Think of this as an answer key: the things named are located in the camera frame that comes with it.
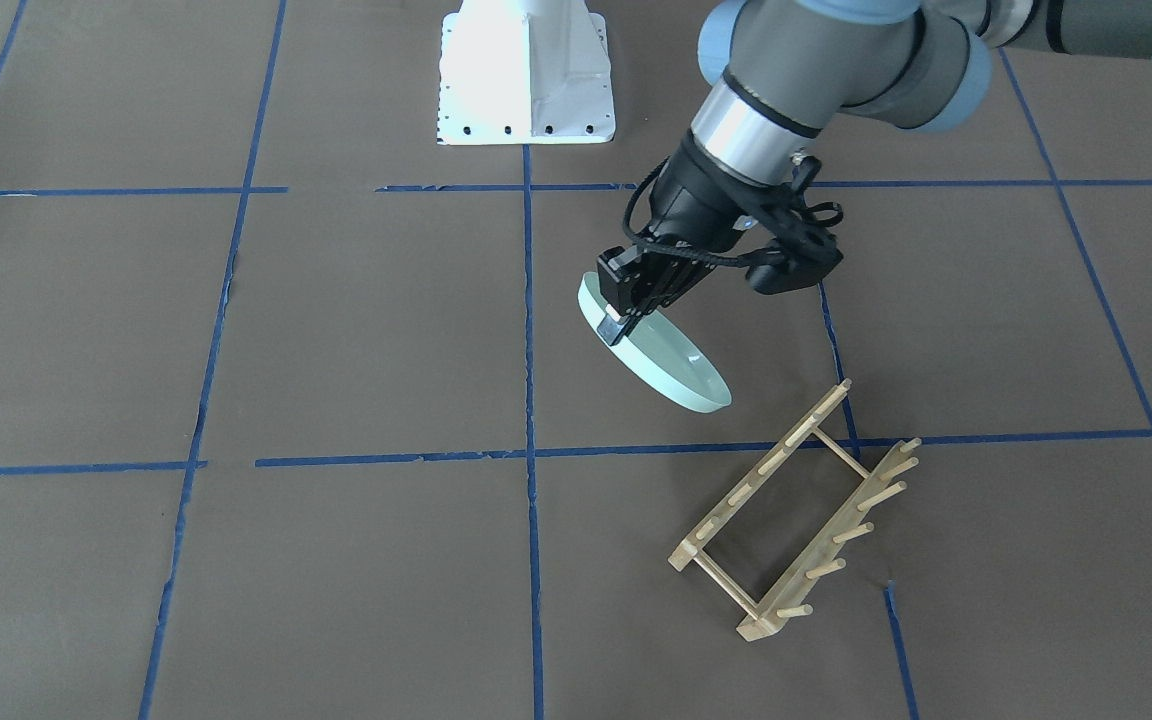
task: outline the gray floor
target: gray floor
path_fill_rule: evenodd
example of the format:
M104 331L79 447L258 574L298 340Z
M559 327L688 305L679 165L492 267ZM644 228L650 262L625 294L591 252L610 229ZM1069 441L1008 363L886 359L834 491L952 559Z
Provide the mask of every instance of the gray floor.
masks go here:
M0 0L0 719L1152 717L1152 65L839 119L828 295L670 311L699 416L575 290L708 0L591 5L616 141L521 150L434 143L452 0ZM923 465L745 644L664 560L840 369ZM851 482L803 450L714 556L767 588Z

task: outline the light green plate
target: light green plate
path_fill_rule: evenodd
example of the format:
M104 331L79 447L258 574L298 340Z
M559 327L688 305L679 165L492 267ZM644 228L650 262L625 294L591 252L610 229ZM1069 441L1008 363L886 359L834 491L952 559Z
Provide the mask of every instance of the light green plate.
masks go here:
M607 301L598 288L598 273L581 279L579 310L590 328L607 316ZM653 389L697 414L712 414L732 404L732 392L707 357L666 316L652 313L613 347L626 367Z

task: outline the light blue joint cover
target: light blue joint cover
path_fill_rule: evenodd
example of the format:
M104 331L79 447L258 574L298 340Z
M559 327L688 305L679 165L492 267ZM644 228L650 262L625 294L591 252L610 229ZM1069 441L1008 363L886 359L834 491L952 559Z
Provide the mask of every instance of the light blue joint cover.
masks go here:
M889 26L918 12L920 0L796 0L824 17L862 26Z
M710 10L705 24L700 26L700 39L696 43L696 61L700 74L710 85L723 77L723 69L732 61L732 36L736 32L736 20L745 9L748 0L723 0Z
M907 128L910 132L941 132L960 127L979 108L984 96L990 91L990 76L993 74L993 53L979 37L968 32L968 67L963 71L963 82L958 83L954 97L945 105L945 109L916 128Z

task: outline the white plate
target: white plate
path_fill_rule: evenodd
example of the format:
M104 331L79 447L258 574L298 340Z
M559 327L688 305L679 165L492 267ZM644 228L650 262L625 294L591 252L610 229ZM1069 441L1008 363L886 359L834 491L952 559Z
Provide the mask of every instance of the white plate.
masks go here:
M607 316L607 301L599 291L598 273L585 273L577 297L585 323L596 331ZM732 404L732 392L722 376L700 348L687 340L664 314L646 316L639 327L608 350L643 382L687 410L712 414Z

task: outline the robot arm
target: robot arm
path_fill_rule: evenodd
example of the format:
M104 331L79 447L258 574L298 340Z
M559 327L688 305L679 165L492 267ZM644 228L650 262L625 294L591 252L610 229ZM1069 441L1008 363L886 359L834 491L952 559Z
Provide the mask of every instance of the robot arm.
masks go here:
M1152 3L1129 0L728 0L703 31L713 90L675 154L626 210L628 247L598 258L614 346L719 266L746 270L756 291L814 286L842 260L833 204L805 200L820 164L810 143L836 113L909 131L940 131L986 94L990 46L1152 56ZM707 50L702 47L703 65ZM631 213L650 187L650 220ZM760 250L728 256L755 223Z

